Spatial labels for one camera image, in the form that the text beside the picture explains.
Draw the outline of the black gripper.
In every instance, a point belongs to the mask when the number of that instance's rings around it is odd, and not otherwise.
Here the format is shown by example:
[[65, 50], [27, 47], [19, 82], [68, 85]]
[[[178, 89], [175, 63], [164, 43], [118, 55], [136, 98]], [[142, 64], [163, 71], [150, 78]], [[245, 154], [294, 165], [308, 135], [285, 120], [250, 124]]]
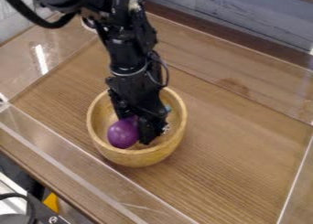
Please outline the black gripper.
[[134, 73], [111, 72], [106, 79], [108, 96], [119, 120], [138, 119], [139, 143], [148, 145], [163, 132], [163, 121], [167, 113], [160, 101], [163, 73], [159, 70], [138, 71]]

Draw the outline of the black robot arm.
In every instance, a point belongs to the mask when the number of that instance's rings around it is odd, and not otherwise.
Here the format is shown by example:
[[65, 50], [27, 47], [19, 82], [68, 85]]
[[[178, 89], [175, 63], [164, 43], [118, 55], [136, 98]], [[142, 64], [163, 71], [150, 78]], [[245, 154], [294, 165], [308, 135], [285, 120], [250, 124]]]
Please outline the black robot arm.
[[142, 0], [33, 0], [63, 16], [49, 22], [23, 0], [5, 0], [33, 24], [47, 29], [64, 27], [75, 16], [95, 31], [107, 49], [111, 76], [108, 96], [118, 117], [136, 118], [138, 141], [150, 144], [166, 127], [167, 111], [160, 100], [168, 85], [168, 69], [155, 51], [158, 32]]

